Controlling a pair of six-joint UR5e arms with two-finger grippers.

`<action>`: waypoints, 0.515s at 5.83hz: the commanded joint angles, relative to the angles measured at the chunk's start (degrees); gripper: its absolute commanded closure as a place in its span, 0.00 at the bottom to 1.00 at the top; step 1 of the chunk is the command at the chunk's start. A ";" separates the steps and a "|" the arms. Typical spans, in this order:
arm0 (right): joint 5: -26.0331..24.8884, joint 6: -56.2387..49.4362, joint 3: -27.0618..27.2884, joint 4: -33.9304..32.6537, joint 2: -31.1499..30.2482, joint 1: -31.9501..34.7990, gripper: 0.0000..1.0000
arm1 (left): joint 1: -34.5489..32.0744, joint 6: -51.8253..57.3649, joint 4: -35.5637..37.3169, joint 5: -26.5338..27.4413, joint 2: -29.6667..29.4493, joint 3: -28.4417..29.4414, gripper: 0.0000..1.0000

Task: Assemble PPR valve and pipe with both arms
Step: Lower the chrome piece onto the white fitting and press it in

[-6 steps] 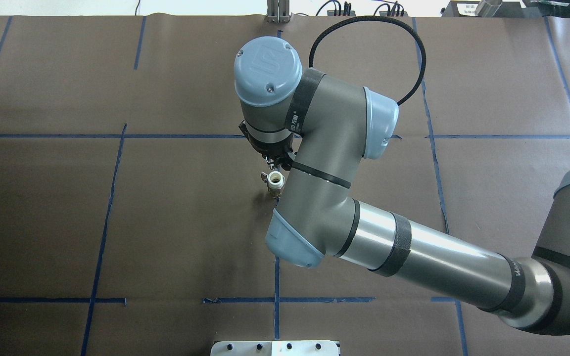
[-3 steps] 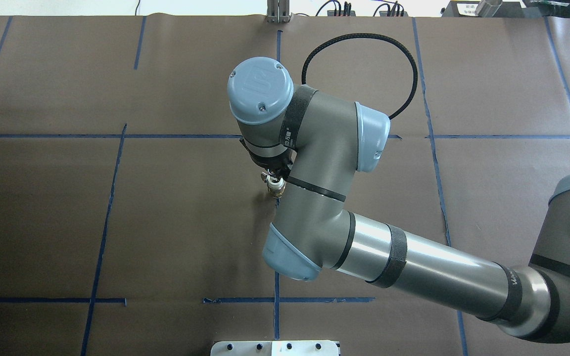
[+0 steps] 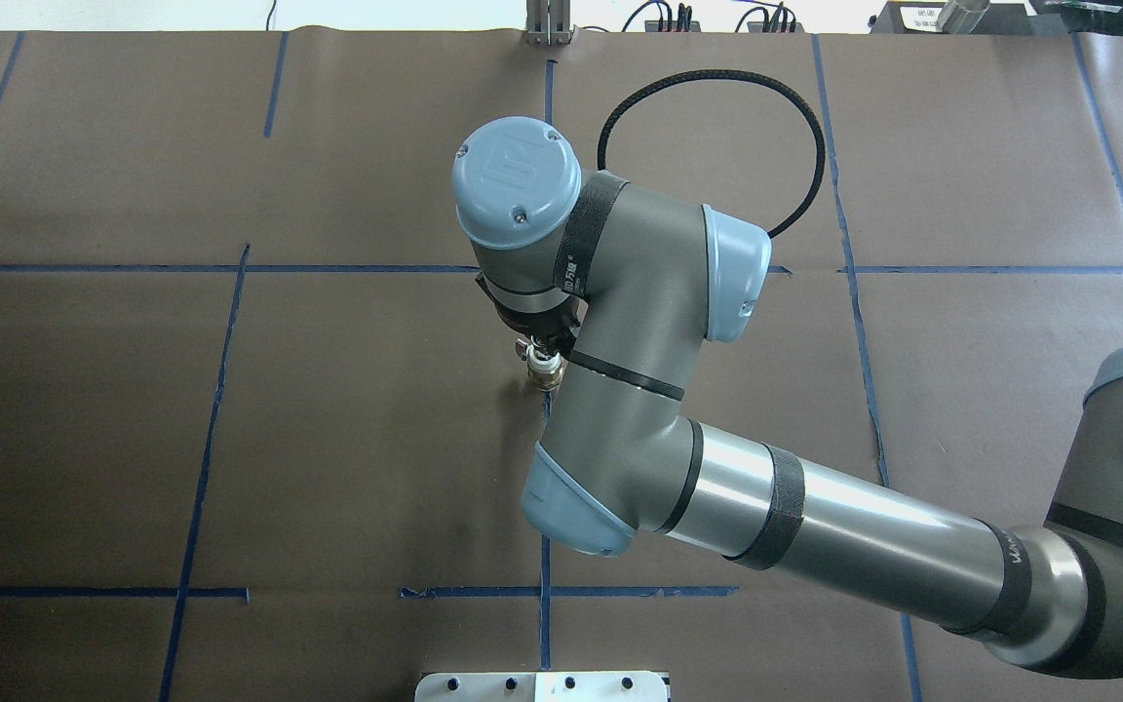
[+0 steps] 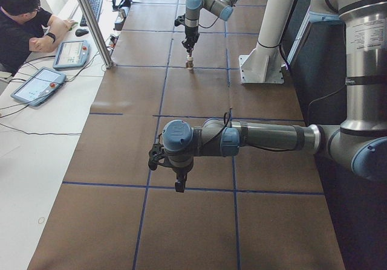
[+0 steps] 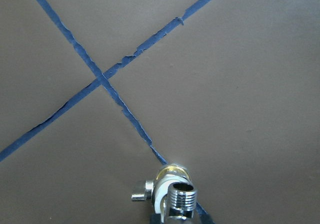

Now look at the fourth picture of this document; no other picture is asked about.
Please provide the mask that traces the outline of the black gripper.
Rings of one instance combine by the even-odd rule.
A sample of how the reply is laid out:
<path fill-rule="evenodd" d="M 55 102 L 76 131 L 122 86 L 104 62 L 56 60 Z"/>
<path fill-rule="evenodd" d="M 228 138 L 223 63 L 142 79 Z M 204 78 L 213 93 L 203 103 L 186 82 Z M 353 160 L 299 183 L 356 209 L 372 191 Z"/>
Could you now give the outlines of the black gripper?
<path fill-rule="evenodd" d="M 175 181 L 175 191 L 184 192 L 186 188 L 186 180 L 188 173 L 193 169 L 194 159 L 189 158 L 184 161 L 170 160 L 172 164 L 172 170 L 177 174 Z"/>
<path fill-rule="evenodd" d="M 185 27 L 185 39 L 181 42 L 186 50 L 193 50 L 199 39 L 198 27 Z"/>

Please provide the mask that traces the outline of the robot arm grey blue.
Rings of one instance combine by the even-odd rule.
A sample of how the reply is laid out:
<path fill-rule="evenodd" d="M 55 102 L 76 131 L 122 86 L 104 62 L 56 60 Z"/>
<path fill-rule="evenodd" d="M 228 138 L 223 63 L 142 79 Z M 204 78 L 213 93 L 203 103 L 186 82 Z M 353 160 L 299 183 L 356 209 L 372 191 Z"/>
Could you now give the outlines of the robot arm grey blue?
<path fill-rule="evenodd" d="M 182 41 L 188 54 L 191 54 L 194 45 L 200 36 L 198 32 L 201 9 L 205 9 L 223 21 L 228 21 L 233 13 L 233 6 L 239 0 L 186 0 L 185 14 L 178 16 L 175 26 L 182 25 L 185 29 L 185 39 Z"/>
<path fill-rule="evenodd" d="M 386 0 L 310 0 L 298 38 L 285 56 L 282 38 L 296 2 L 268 0 L 256 47 L 239 58 L 241 81 L 279 82 L 280 65 L 297 58 L 312 23 L 339 24 L 346 46 L 346 77 L 339 89 L 345 120 L 339 125 L 315 124 L 311 107 L 319 98 L 298 92 L 304 127 L 232 121 L 230 112 L 200 127 L 170 121 L 149 151 L 148 166 L 171 168 L 177 192 L 184 191 L 196 156 L 235 156 L 243 146 L 304 150 L 332 159 L 357 176 L 386 181 Z"/>

